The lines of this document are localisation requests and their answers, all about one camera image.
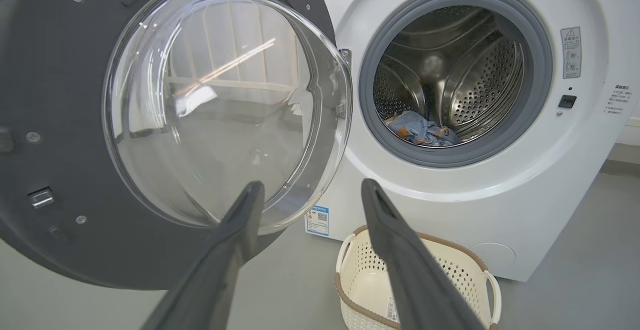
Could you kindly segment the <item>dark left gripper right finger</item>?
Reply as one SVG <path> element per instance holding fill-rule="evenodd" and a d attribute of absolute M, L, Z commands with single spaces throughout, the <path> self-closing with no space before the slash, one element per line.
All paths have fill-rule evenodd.
<path fill-rule="evenodd" d="M 374 179 L 361 183 L 371 246 L 386 262 L 401 330 L 485 330 Z"/>

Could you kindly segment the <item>cream perforated laundry basket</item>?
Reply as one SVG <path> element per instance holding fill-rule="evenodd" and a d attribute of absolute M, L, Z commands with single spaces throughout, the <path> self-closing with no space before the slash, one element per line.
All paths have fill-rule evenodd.
<path fill-rule="evenodd" d="M 498 280 L 468 248 L 419 233 L 423 245 L 441 266 L 486 330 L 498 330 L 502 292 Z M 342 318 L 349 330 L 400 330 L 386 319 L 393 290 L 386 262 L 373 250 L 368 227 L 362 225 L 342 242 L 335 265 L 334 286 Z"/>

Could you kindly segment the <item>grey warning sticker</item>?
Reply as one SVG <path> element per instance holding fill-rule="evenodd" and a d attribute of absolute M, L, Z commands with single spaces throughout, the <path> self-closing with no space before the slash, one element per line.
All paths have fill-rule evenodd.
<path fill-rule="evenodd" d="M 578 79 L 582 68 L 582 39 L 579 26 L 560 30 L 563 56 L 563 79 Z"/>

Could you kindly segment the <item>round glass washer door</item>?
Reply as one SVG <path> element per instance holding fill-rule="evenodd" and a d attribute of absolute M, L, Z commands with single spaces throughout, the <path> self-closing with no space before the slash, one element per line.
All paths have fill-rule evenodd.
<path fill-rule="evenodd" d="M 0 240 L 170 289 L 249 182 L 258 251 L 320 200 L 353 102 L 325 0 L 0 0 Z"/>

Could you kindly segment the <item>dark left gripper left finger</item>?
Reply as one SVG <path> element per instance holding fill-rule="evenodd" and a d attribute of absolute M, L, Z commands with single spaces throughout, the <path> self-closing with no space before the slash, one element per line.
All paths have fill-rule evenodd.
<path fill-rule="evenodd" d="M 258 252 L 265 186 L 249 182 L 141 330 L 226 330 L 238 273 Z"/>

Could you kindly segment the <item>round white filter cover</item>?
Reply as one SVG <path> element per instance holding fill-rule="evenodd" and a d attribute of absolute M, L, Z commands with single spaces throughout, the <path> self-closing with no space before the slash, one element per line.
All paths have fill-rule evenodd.
<path fill-rule="evenodd" d="M 514 250 L 502 243 L 484 242 L 471 246 L 470 251 L 480 257 L 492 272 L 510 268 L 516 260 Z"/>

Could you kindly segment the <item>blue energy label sticker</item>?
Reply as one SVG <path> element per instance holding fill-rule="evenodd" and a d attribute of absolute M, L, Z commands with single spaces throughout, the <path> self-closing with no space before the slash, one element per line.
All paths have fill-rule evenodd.
<path fill-rule="evenodd" d="M 327 207 L 314 205 L 307 211 L 304 220 L 307 234 L 329 236 L 329 209 Z"/>

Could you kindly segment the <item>white front-load washing machine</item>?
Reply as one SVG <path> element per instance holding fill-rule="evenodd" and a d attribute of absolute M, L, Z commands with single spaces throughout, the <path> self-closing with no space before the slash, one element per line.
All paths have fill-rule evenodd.
<path fill-rule="evenodd" d="M 381 185 L 416 231 L 467 248 L 496 242 L 514 250 L 512 266 L 490 271 L 525 282 L 534 273 L 605 163 L 640 100 L 640 0 L 525 0 L 542 19 L 553 55 L 550 93 L 533 125 L 490 159 L 462 167 L 406 163 L 375 141 L 358 100 L 361 47 L 352 43 L 354 13 L 368 0 L 325 0 L 337 45 L 351 50 L 354 86 L 350 134 L 339 169 L 318 201 L 329 209 L 329 238 L 365 223 L 361 183 Z M 580 27 L 579 78 L 563 78 L 561 29 Z M 624 115 L 602 112 L 602 96 L 629 86 Z M 576 96 L 572 108 L 558 107 Z"/>

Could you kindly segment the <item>blue cartoon print garment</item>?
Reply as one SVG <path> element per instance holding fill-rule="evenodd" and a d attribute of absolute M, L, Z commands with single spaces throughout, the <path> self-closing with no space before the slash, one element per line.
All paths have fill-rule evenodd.
<path fill-rule="evenodd" d="M 418 112 L 407 110 L 384 121 L 386 127 L 402 140 L 420 146 L 441 146 L 442 130 Z"/>
<path fill-rule="evenodd" d="M 460 138 L 446 126 L 430 126 L 425 130 L 423 145 L 427 147 L 450 147 L 459 144 Z"/>

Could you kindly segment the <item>stainless steel washing machine drum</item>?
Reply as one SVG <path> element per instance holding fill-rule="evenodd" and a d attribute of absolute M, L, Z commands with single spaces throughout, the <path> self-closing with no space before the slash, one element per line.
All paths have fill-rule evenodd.
<path fill-rule="evenodd" d="M 457 134 L 460 143 L 450 147 L 491 132 L 514 106 L 526 74 L 527 46 L 503 34 L 499 20 L 486 8 L 453 5 L 405 25 L 375 71 L 372 96 L 382 124 L 417 112 Z"/>

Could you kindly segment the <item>black text instruction decal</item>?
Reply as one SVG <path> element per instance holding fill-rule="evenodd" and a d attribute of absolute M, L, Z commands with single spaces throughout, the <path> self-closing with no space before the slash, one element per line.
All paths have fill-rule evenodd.
<path fill-rule="evenodd" d="M 605 89 L 602 95 L 602 112 L 611 116 L 622 116 L 633 102 L 633 91 L 626 85 L 615 85 Z"/>

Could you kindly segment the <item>grey rubber door gasket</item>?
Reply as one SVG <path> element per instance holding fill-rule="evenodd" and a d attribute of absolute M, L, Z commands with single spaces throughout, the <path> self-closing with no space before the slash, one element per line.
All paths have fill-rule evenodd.
<path fill-rule="evenodd" d="M 498 14 L 501 32 L 526 45 L 525 76 L 512 109 L 489 133 L 457 147 L 420 147 L 399 139 L 379 120 L 373 100 L 375 73 L 382 54 L 401 29 L 430 11 L 453 5 Z M 362 121 L 382 150 L 408 164 L 452 169 L 487 161 L 530 129 L 550 94 L 553 46 L 543 20 L 525 0 L 368 0 L 354 13 L 350 25 L 350 40 L 361 50 L 357 79 Z"/>

